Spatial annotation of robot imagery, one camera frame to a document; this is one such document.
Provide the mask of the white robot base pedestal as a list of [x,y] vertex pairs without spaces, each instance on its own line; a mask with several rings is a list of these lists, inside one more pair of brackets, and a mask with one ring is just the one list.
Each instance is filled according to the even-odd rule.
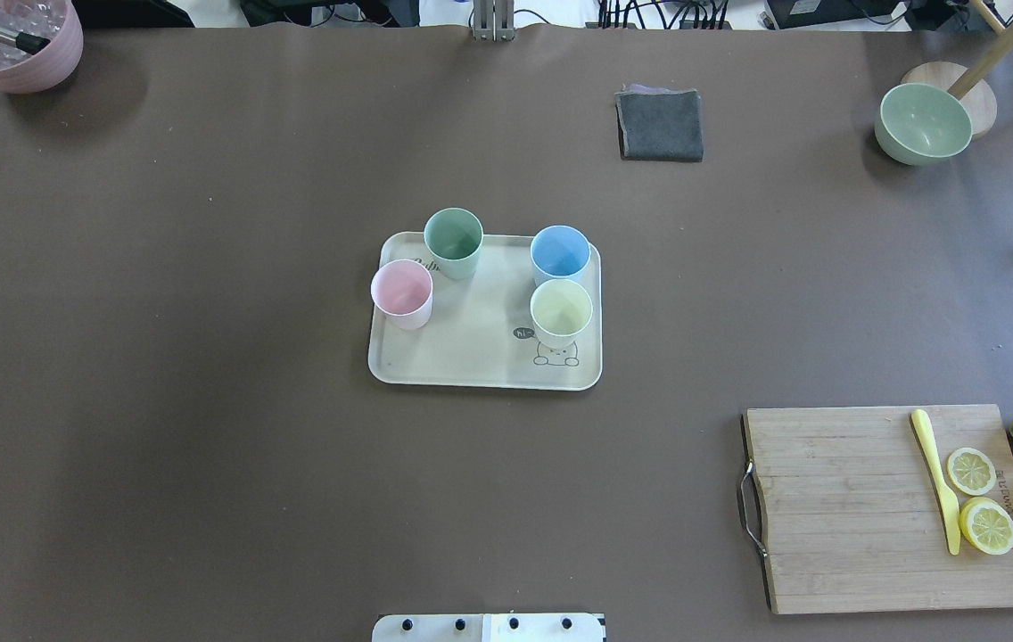
[[605,616],[595,613],[388,614],[372,641],[605,641]]

